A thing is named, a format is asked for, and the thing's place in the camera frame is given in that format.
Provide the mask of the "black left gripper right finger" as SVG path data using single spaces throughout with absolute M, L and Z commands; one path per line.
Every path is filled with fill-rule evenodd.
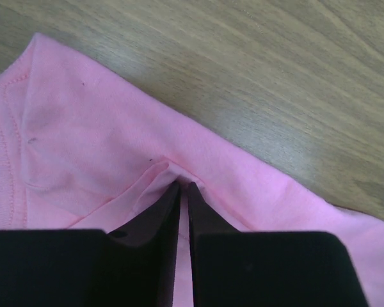
M 367 306 L 349 253 L 327 232 L 240 232 L 187 189 L 195 306 Z

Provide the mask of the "light pink t-shirt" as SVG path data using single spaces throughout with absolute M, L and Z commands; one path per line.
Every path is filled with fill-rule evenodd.
M 0 230 L 110 232 L 174 180 L 196 182 L 240 230 L 336 235 L 369 305 L 384 306 L 383 221 L 330 205 L 43 34 L 0 75 Z

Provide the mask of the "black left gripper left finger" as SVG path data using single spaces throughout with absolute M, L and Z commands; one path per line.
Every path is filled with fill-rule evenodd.
M 171 306 L 180 185 L 121 227 L 0 230 L 0 306 Z

